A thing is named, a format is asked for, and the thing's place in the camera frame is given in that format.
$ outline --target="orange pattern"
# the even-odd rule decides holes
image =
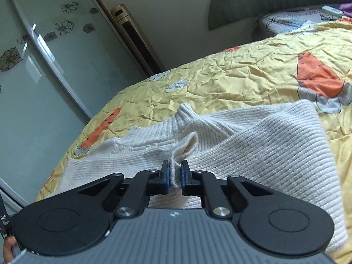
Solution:
[[[326,98],[337,96],[344,85],[330,67],[309,52],[298,55],[297,81]]]
[[[108,118],[106,118],[98,127],[96,127],[96,129],[91,134],[89,134],[88,138],[82,142],[81,147],[83,150],[90,147],[98,140],[99,134],[108,128],[108,126],[114,121],[120,111],[121,108],[117,108]]]
[[[228,48],[228,49],[224,49],[223,51],[221,51],[221,52],[236,52],[236,51],[238,51],[240,49],[240,47],[239,46],[236,46],[236,47],[230,47],[230,48]]]
[[[350,17],[343,17],[340,19],[341,22],[348,22],[352,24],[352,18]]]

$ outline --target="yellow bedspread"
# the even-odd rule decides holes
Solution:
[[[102,141],[123,136],[131,126],[164,121],[182,102],[198,114],[208,114],[309,99],[316,104],[335,157],[351,236],[352,22],[345,20],[228,49],[124,89],[85,127],[37,200],[55,190],[67,158],[83,158]],[[339,264],[352,261],[352,238],[332,257]]]

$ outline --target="hand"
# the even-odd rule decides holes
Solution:
[[[4,244],[2,246],[2,252],[4,255],[4,264],[6,264],[14,259],[14,256],[13,256],[12,250],[11,250],[11,246],[15,245],[16,243],[17,243],[17,241],[14,236],[8,236],[5,238]]]

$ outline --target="white remote control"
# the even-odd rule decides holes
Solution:
[[[328,15],[333,15],[333,16],[343,16],[344,15],[344,12],[342,12],[341,10],[335,9],[330,6],[323,6],[322,9],[323,9],[323,12]]]

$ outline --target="knit sweater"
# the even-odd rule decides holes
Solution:
[[[327,251],[347,240],[339,177],[314,106],[309,101],[248,106],[200,116],[181,104],[170,119],[151,127],[132,127],[85,158],[69,159],[54,194],[114,172],[125,178],[170,162],[172,188],[151,197],[150,206],[201,207],[200,198],[180,190],[180,162],[217,178],[241,175],[315,204],[332,217],[335,232]]]

